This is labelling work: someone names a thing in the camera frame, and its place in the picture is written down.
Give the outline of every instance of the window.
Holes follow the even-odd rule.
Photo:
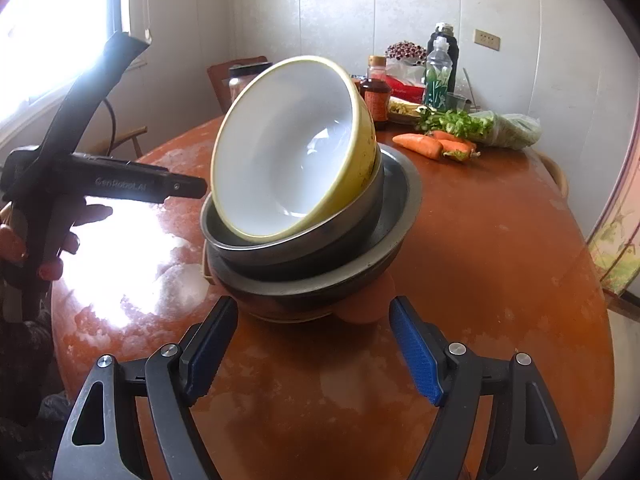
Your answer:
[[[108,0],[10,0],[0,13],[0,123],[91,66]]]

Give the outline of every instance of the jar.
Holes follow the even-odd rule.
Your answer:
[[[369,56],[367,78],[360,83],[360,95],[364,99],[376,131],[386,130],[389,118],[391,86],[386,82],[386,57]]]
[[[273,63],[253,63],[251,65],[236,65],[229,69],[229,91],[231,104],[255,77],[267,70]]]

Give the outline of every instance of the yellow bowl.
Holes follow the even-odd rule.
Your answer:
[[[365,187],[376,133],[350,76],[316,56],[254,79],[220,127],[211,196],[237,236],[267,243],[340,211]]]

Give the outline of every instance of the stainless steel bowl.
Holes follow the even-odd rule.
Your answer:
[[[365,189],[344,209],[301,233],[267,244],[233,234],[207,197],[200,228],[208,247],[237,272],[262,280],[299,279],[340,266],[375,229],[382,210],[385,171],[380,149]]]
[[[369,238],[345,264],[302,280],[256,280],[234,270],[209,246],[210,270],[231,290],[275,300],[288,313],[331,304],[372,282],[398,254],[422,201],[422,181],[415,166],[398,150],[381,149],[385,172],[382,212]],[[269,317],[259,311],[259,302],[256,305],[254,314]]]

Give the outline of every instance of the plastic bottle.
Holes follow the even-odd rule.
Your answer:
[[[439,36],[433,42],[433,52],[427,56],[424,69],[424,95],[422,104],[438,110],[447,109],[447,86],[453,62],[447,53],[449,43]]]
[[[453,35],[453,25],[449,23],[436,23],[436,30],[431,35],[429,43],[427,44],[427,55],[433,52],[433,42],[437,37],[446,38],[449,43],[449,57],[453,61],[453,67],[451,67],[451,76],[449,77],[449,92],[454,93],[456,88],[456,70],[458,68],[458,57],[460,56],[460,49],[458,48],[458,40]]]

